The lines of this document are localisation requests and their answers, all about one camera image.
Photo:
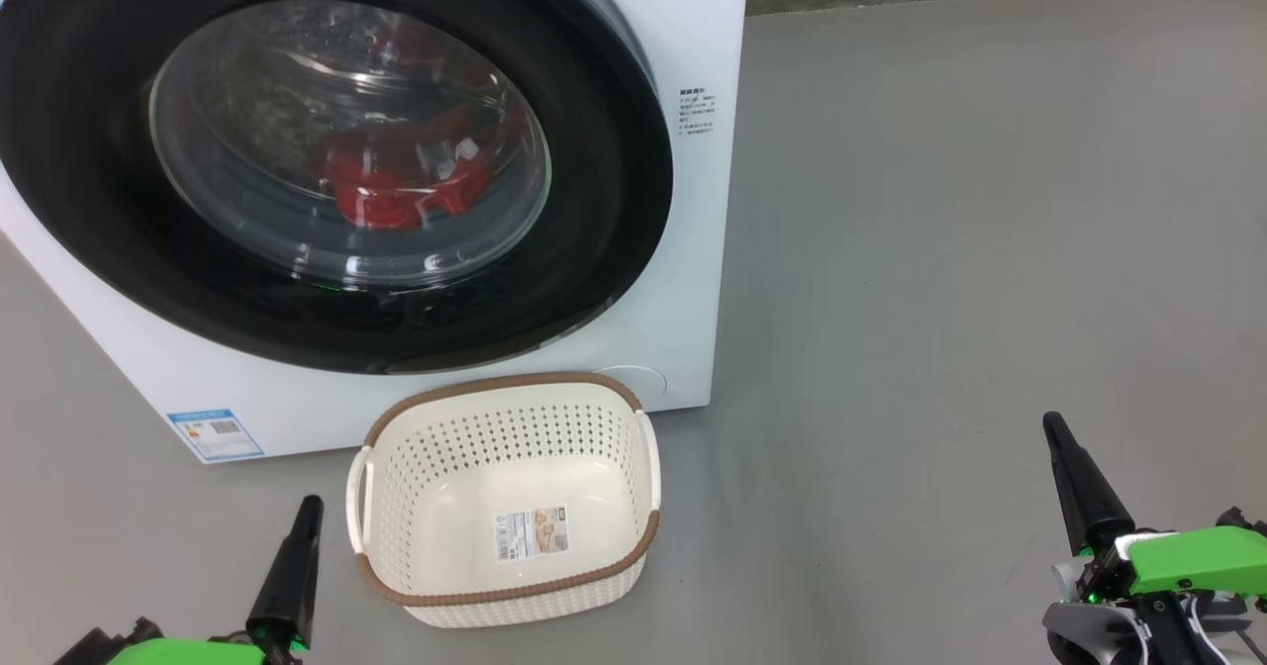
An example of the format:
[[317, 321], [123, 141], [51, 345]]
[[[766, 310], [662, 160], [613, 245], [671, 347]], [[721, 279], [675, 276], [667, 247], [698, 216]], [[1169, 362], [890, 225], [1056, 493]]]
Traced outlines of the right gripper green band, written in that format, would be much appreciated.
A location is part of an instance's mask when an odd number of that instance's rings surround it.
[[1266, 538], [1261, 531], [1240, 526], [1135, 531], [1121, 498], [1063, 415], [1041, 415], [1041, 433], [1071, 552], [1083, 555], [1090, 548], [1095, 555], [1077, 579], [1078, 602], [1199, 590], [1264, 598]]

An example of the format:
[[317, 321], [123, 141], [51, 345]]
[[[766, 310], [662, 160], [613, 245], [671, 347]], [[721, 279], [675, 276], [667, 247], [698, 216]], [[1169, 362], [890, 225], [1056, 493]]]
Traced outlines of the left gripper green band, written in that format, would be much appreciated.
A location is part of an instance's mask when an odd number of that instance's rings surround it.
[[251, 643], [147, 638], [125, 646], [108, 664], [270, 664], [265, 651], [308, 650], [321, 576], [324, 510], [321, 497], [308, 495], [302, 500], [245, 622]]

